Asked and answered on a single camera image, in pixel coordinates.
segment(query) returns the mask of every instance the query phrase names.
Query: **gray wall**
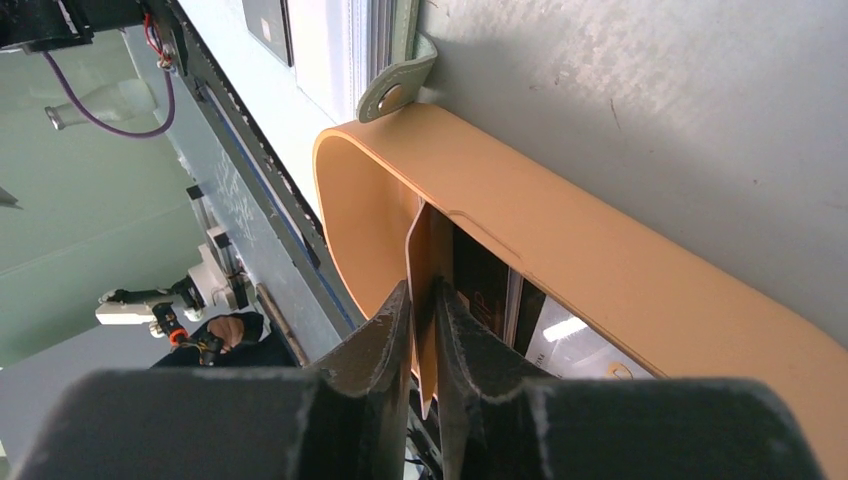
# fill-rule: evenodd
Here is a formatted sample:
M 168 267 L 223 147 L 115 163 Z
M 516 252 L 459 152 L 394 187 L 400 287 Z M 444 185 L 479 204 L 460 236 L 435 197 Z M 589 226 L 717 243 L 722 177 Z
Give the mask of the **gray wall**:
M 0 441 L 21 460 L 62 390 L 101 368 L 146 368 L 167 354 L 146 325 L 101 325 L 0 371 Z
M 848 2 L 421 7 L 426 101 L 848 346 Z

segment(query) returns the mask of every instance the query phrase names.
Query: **metal frame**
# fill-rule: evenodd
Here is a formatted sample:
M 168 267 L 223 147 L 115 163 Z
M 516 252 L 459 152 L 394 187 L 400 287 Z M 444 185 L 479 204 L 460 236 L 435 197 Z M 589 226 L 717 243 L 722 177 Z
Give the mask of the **metal frame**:
M 245 107 L 188 15 L 173 0 L 150 2 L 163 40 L 204 118 L 230 156 L 274 233 L 341 338 L 365 318 L 342 283 L 321 225 L 280 157 Z
M 236 306 L 238 308 L 247 307 L 250 304 L 247 298 L 247 282 L 245 282 L 241 275 L 241 261 L 233 248 L 229 235 L 227 235 L 227 232 L 220 231 L 214 237 L 211 236 L 214 232 L 210 232 L 210 230 L 218 226 L 218 221 L 207 205 L 203 191 L 199 186 L 193 185 L 187 188 L 186 193 L 188 193 L 189 199 L 191 199 L 191 209 L 194 211 L 195 220 L 197 220 L 197 224 L 203 230 L 203 239 L 206 242 L 206 246 L 215 258 L 215 262 L 217 262 L 221 271 L 226 275 L 227 282 L 233 290 Z

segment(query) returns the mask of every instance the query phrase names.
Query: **white wall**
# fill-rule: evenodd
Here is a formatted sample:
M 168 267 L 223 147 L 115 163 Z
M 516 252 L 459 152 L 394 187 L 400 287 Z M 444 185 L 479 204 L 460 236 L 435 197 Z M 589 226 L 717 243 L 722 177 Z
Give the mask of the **white wall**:
M 80 95 L 136 76 L 117 32 L 54 56 Z M 94 327 L 104 292 L 170 285 L 200 261 L 192 181 L 167 139 L 57 132 L 43 109 L 65 101 L 41 56 L 0 54 L 0 184 L 22 208 L 0 208 L 0 366 Z

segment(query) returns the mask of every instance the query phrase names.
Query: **wire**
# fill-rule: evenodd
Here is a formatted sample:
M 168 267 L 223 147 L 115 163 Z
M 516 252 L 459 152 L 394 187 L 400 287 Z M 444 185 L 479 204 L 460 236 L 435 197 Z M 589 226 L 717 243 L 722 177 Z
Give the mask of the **wire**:
M 150 14 L 146 13 L 144 15 L 144 38 L 147 40 L 147 44 L 150 45 L 150 48 L 156 52 L 160 58 L 165 57 L 165 54 L 162 53 L 162 42 L 159 40 L 159 35 L 157 32 L 153 32 L 156 35 L 156 44 L 153 43 L 153 40 L 150 38 Z
M 115 134 L 115 135 L 118 135 L 118 136 L 121 136 L 121 137 L 135 138 L 135 139 L 147 139 L 147 138 L 153 138 L 153 137 L 156 137 L 158 135 L 165 133 L 166 131 L 168 131 L 169 128 L 171 128 L 171 125 L 174 123 L 174 114 L 176 113 L 176 109 L 177 109 L 176 103 L 177 102 L 174 98 L 174 85 L 171 81 L 171 73 L 168 72 L 167 70 L 163 69 L 163 71 L 165 73 L 165 88 L 168 91 L 168 116 L 165 118 L 165 122 L 162 123 L 162 125 L 160 125 L 158 128 L 155 128 L 155 129 L 153 129 L 149 132 L 141 132 L 141 133 L 127 132 L 127 131 L 124 131 L 124 130 L 117 129 L 117 128 L 111 126 L 111 125 L 108 125 L 108 124 L 100 121 L 99 118 L 95 117 L 91 112 L 89 112 L 85 108 L 85 105 L 82 104 L 80 99 L 74 93 L 74 90 L 71 88 L 71 84 L 68 83 L 68 79 L 65 78 L 65 74 L 62 73 L 62 69 L 59 68 L 59 64 L 56 63 L 56 60 L 53 59 L 53 56 L 50 55 L 50 52 L 43 52 L 42 55 L 44 55 L 44 59 L 47 60 L 47 63 L 50 65 L 50 68 L 53 70 L 53 74 L 56 75 L 56 79 L 59 81 L 59 84 L 62 86 L 62 90 L 64 90 L 65 95 L 68 96 L 68 100 L 70 100 L 71 103 L 74 104 L 75 107 L 77 107 L 77 110 L 79 110 L 79 112 L 82 114 L 83 117 L 88 119 L 88 121 L 93 123 L 94 125 L 102 128 L 103 130 L 106 130 L 109 133 L 112 133 L 112 134 Z
M 174 348 L 174 350 L 176 350 L 177 348 L 196 348 L 197 351 L 200 352 L 200 353 L 212 351 L 209 348 L 208 345 L 206 345 L 205 343 L 202 343 L 202 342 L 183 342 L 183 343 L 178 344 Z

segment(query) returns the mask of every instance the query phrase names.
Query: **person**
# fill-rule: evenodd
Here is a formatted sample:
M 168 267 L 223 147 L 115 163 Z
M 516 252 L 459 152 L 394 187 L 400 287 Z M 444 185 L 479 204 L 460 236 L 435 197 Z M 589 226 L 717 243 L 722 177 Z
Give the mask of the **person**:
M 212 368 L 297 366 L 285 343 L 273 330 L 259 342 L 242 342 L 246 331 L 261 332 L 264 322 L 264 317 L 256 312 L 220 315 L 201 325 L 191 337 L 196 339 L 201 333 L 209 331 L 224 341 L 221 354 Z M 160 367 L 200 367 L 200 351 L 196 348 L 177 348 L 151 368 Z

